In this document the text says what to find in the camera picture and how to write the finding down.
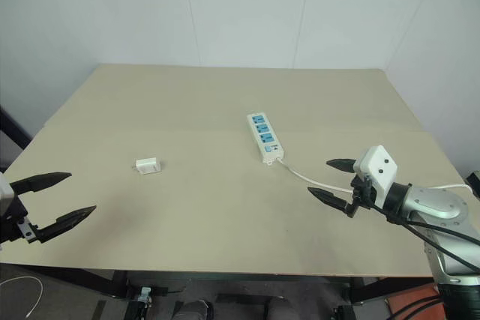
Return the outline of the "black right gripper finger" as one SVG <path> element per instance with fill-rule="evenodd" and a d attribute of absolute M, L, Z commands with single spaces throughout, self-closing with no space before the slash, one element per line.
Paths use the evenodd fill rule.
<path fill-rule="evenodd" d="M 316 188 L 316 187 L 308 187 L 307 190 L 318 200 L 320 200 L 323 204 L 330 206 L 331 208 L 335 208 L 339 211 L 349 211 L 351 208 L 351 204 L 348 203 L 346 200 L 336 197 L 333 193 Z"/>
<path fill-rule="evenodd" d="M 356 160 L 354 159 L 337 158 L 337 159 L 327 160 L 326 164 L 342 172 L 355 173 L 356 172 L 354 170 L 355 162 Z"/>

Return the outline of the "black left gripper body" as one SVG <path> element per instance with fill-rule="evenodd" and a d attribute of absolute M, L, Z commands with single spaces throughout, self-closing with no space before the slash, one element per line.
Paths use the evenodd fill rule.
<path fill-rule="evenodd" d="M 37 230 L 28 219 L 28 211 L 18 197 L 1 200 L 1 243 L 20 238 L 29 243 L 38 240 Z"/>

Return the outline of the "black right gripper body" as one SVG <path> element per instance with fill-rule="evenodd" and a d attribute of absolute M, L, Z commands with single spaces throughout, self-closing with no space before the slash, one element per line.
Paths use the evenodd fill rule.
<path fill-rule="evenodd" d="M 375 205 L 376 191 L 369 175 L 365 175 L 363 180 L 355 176 L 350 185 L 353 188 L 352 203 L 347 205 L 346 215 L 353 218 L 359 207 L 370 209 Z"/>

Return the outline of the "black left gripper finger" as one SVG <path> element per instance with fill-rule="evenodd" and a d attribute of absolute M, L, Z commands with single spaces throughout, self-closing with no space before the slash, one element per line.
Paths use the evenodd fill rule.
<path fill-rule="evenodd" d="M 69 172 L 51 172 L 40 175 L 34 175 L 22 180 L 10 183 L 10 187 L 15 196 L 28 192 L 38 192 L 52 187 L 59 182 L 72 176 Z"/>
<path fill-rule="evenodd" d="M 81 208 L 75 211 L 72 211 L 68 214 L 65 214 L 56 219 L 56 221 L 45 228 L 37 229 L 35 236 L 38 241 L 45 243 L 53 238 L 58 237 L 59 235 L 64 234 L 65 232 L 70 231 L 75 226 L 80 224 L 84 219 L 86 219 L 95 209 L 96 205 L 89 206 L 86 208 Z"/>

